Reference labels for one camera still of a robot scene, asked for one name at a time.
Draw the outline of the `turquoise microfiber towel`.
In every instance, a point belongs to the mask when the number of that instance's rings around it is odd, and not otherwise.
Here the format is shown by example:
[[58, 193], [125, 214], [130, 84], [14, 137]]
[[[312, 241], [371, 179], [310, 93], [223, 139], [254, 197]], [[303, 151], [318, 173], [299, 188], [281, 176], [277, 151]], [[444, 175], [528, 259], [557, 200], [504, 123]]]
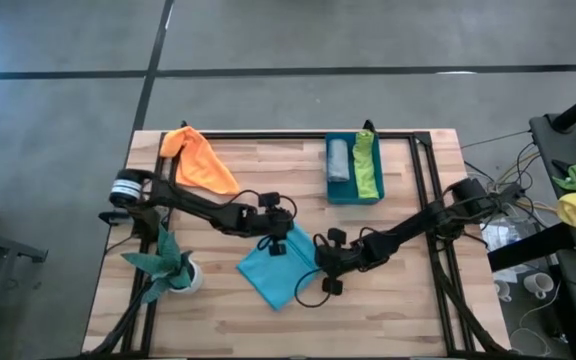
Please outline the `turquoise microfiber towel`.
[[315, 246], [299, 225], [287, 233], [286, 253], [272, 256], [268, 250], [254, 248], [237, 265], [243, 277], [275, 310], [281, 310], [303, 291], [315, 277]]

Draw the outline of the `teal plastic basket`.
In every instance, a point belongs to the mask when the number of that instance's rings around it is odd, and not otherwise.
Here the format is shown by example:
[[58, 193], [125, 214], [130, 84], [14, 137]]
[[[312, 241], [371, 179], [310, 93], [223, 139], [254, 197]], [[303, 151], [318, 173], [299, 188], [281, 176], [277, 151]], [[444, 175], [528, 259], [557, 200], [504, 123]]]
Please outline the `teal plastic basket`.
[[[358, 191], [355, 180], [354, 166], [353, 166], [353, 153], [352, 149], [355, 144], [356, 133], [359, 132], [331, 132], [325, 135], [325, 148], [326, 148], [326, 190], [328, 202], [335, 205], [373, 205], [381, 201], [385, 197], [383, 171], [381, 164], [381, 153], [379, 136], [374, 134], [373, 143], [373, 161], [375, 169], [375, 178], [379, 197], [376, 199], [362, 199], [358, 197]], [[327, 151], [328, 143], [335, 138], [344, 139], [348, 145], [348, 160], [350, 178], [345, 182], [329, 182], [327, 176]]]

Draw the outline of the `lime green microfiber towel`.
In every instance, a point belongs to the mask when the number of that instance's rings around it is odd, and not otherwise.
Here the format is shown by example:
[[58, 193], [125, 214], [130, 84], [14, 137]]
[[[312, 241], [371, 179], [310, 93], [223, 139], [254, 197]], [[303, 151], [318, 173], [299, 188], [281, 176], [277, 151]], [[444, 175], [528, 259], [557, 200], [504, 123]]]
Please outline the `lime green microfiber towel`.
[[352, 149], [353, 166], [358, 197], [362, 199], [379, 197], [373, 161], [373, 143], [374, 133], [372, 131], [361, 130], [356, 133], [355, 144]]

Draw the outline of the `grey microfiber towel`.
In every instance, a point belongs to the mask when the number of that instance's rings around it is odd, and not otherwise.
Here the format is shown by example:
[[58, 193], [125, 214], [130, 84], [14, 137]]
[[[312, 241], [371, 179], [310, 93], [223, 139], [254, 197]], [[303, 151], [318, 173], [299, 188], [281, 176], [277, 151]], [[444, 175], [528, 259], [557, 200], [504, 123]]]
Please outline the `grey microfiber towel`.
[[350, 178], [348, 145], [344, 139], [335, 138], [328, 143], [327, 176], [329, 182], [345, 182]]

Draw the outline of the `orange microfiber towel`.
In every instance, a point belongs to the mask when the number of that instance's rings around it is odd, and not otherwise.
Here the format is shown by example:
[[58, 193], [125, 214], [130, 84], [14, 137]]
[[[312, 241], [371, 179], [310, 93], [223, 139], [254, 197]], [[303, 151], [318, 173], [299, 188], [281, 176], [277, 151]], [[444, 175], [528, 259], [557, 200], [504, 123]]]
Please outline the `orange microfiber towel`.
[[209, 141], [191, 126], [168, 132], [159, 150], [163, 158], [178, 158], [175, 181], [220, 195], [234, 195], [240, 187], [218, 158]]

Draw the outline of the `white plant pot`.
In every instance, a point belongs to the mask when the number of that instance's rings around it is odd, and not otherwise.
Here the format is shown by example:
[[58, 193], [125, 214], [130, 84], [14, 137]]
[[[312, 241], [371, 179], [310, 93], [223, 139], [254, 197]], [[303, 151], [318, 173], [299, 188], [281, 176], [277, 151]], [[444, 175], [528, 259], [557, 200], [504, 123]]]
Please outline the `white plant pot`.
[[201, 267], [192, 259], [189, 260], [189, 266], [191, 268], [191, 283], [189, 286], [184, 288], [174, 288], [170, 289], [173, 293], [178, 294], [193, 294], [196, 293], [203, 284], [204, 274]]

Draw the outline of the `green artificial plant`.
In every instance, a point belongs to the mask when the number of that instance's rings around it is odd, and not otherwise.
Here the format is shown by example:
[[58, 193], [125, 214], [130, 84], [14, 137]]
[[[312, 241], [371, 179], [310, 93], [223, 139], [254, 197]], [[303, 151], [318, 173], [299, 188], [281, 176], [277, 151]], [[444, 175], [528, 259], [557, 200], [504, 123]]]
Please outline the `green artificial plant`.
[[158, 300], [169, 290], [185, 290], [192, 283], [190, 252], [182, 252], [173, 232], [158, 228], [155, 254], [123, 253], [122, 258], [149, 276], [151, 285], [142, 295], [143, 304]]

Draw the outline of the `clear plastic bag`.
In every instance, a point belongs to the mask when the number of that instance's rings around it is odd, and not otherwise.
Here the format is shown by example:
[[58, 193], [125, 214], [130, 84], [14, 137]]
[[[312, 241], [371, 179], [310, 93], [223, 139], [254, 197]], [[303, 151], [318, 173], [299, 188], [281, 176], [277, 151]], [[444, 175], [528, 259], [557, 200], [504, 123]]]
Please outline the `clear plastic bag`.
[[531, 222], [500, 218], [483, 224], [480, 230], [482, 239], [487, 244], [487, 250], [494, 251], [528, 237], [535, 227]]

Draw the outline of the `black power strip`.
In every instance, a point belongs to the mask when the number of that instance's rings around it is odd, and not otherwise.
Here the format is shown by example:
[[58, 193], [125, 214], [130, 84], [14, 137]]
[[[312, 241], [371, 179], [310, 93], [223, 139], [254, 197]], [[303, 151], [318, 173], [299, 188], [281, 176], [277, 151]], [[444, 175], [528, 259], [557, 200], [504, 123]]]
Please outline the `black power strip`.
[[525, 189], [518, 183], [510, 183], [502, 190], [492, 191], [490, 196], [500, 205], [514, 205], [518, 200], [525, 197]]

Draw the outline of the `black desk crossbar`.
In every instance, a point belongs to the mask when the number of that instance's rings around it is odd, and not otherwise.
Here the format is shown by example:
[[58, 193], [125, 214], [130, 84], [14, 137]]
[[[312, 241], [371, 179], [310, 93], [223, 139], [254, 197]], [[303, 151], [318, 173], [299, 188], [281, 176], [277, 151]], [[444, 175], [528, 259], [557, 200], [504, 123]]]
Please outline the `black desk crossbar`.
[[497, 272], [552, 255], [559, 250], [574, 248], [571, 227], [565, 223], [559, 223], [518, 242], [489, 252], [488, 260], [491, 271]]

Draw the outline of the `black aluminium table frame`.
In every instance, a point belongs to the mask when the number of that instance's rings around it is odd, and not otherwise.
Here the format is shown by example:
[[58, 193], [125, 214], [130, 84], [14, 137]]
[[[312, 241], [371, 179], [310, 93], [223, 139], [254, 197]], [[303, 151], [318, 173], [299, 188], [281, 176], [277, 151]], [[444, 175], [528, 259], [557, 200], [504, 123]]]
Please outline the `black aluminium table frame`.
[[[245, 201], [264, 192], [287, 195], [310, 234], [338, 227], [355, 238], [364, 226], [389, 229], [466, 175], [454, 130], [383, 130], [383, 200], [331, 205], [323, 131], [211, 131], [208, 139]], [[166, 294], [140, 309], [115, 359], [425, 357], [446, 355], [448, 341], [464, 347], [460, 319], [435, 289], [431, 242], [423, 236], [385, 265], [346, 275], [341, 296], [326, 298], [314, 283], [277, 312], [237, 270], [254, 240], [222, 235], [180, 212], [171, 225], [200, 265], [203, 283], [193, 294]]]

